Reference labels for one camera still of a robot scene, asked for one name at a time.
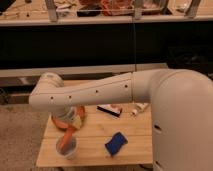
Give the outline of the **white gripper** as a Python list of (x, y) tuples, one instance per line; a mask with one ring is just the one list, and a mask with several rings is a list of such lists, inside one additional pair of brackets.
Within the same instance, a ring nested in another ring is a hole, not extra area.
[(76, 129), (80, 129), (83, 126), (84, 121), (84, 109), (82, 107), (71, 108), (70, 111), (58, 118), (58, 126), (66, 129), (69, 126), (73, 126)]

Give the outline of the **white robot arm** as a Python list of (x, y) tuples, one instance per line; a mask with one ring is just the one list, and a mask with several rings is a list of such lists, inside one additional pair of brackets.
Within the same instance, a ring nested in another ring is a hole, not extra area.
[(193, 70), (153, 69), (65, 86), (43, 74), (29, 104), (63, 121), (67, 107), (148, 103), (154, 171), (213, 171), (213, 80)]

